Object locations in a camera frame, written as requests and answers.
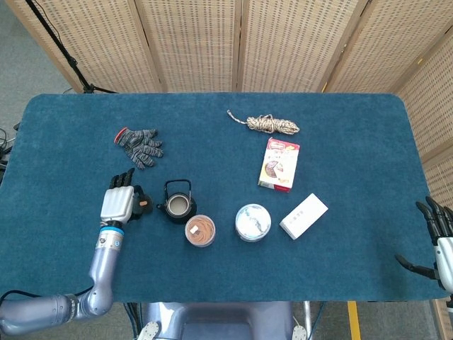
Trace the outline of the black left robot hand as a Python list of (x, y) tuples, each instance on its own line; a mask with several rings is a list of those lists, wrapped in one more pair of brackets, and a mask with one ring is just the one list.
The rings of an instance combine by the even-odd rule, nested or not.
[(101, 207), (101, 224), (122, 226), (138, 220), (149, 208), (150, 199), (140, 185), (132, 184), (134, 168), (111, 178)]

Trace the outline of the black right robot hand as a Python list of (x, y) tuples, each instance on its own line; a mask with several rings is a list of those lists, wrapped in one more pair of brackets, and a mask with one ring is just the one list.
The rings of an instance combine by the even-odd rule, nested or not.
[(437, 281), (441, 289), (452, 294), (452, 209), (440, 205), (430, 196), (426, 203), (417, 201), (417, 209), (423, 214), (435, 253), (433, 268), (415, 265), (402, 255), (395, 259), (406, 270)]

